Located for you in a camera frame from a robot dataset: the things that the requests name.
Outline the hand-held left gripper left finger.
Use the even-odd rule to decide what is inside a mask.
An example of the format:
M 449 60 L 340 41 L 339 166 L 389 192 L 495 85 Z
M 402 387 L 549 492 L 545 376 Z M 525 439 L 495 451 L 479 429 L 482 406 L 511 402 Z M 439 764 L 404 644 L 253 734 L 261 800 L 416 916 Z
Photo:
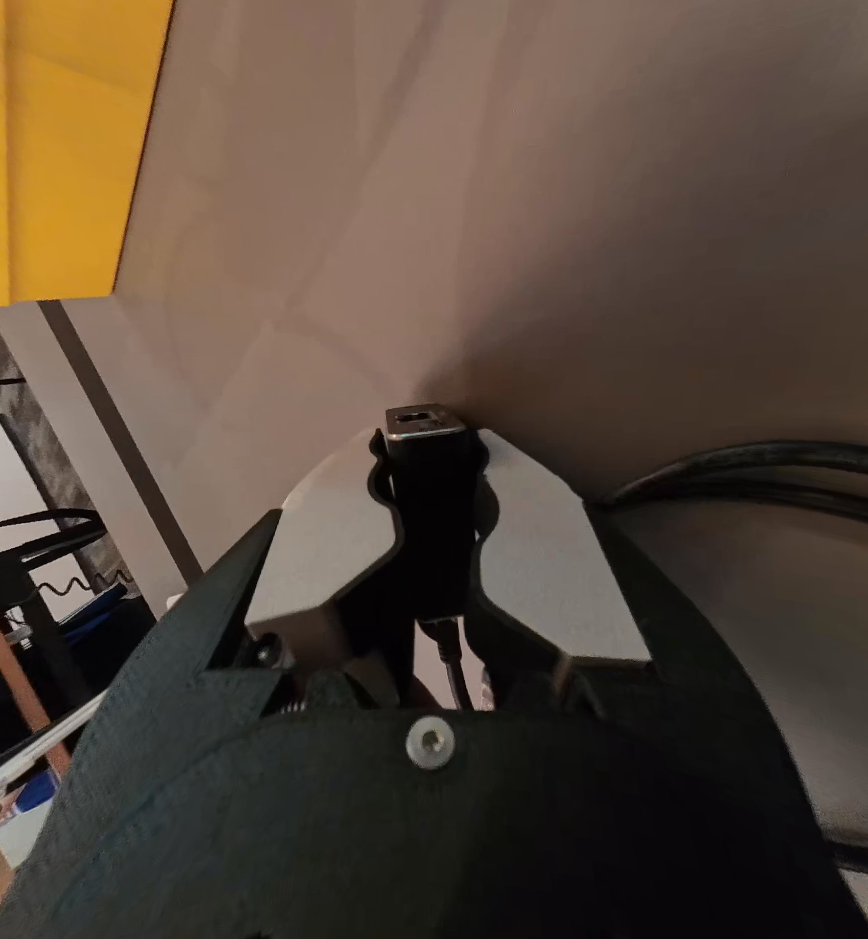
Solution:
M 398 706 L 413 675 L 414 620 L 381 429 L 361 431 L 287 496 L 245 612 L 275 638 L 299 684 L 340 670 L 378 706 Z

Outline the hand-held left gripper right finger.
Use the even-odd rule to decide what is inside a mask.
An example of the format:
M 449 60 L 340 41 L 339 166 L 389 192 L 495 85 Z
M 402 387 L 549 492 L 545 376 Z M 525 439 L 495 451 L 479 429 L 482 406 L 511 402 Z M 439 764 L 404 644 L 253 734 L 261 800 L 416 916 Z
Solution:
M 652 654 L 582 499 L 496 432 L 476 436 L 465 635 L 493 708 L 534 686 L 561 700 L 577 670 L 648 670 Z

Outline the black ethernet splitter box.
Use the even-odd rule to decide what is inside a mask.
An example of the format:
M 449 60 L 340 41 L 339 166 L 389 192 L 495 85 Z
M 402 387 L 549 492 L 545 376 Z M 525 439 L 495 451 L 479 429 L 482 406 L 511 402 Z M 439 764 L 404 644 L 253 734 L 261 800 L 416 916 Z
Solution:
M 474 429 L 436 403 L 387 409 L 384 437 L 411 616 L 420 624 L 457 618 L 470 581 L 484 447 Z

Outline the yellow plastic bin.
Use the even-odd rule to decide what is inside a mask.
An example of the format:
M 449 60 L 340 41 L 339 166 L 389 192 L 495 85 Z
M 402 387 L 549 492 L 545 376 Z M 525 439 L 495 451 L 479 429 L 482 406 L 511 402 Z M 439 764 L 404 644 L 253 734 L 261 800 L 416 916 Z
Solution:
M 0 307 L 112 293 L 173 9 L 0 1 Z

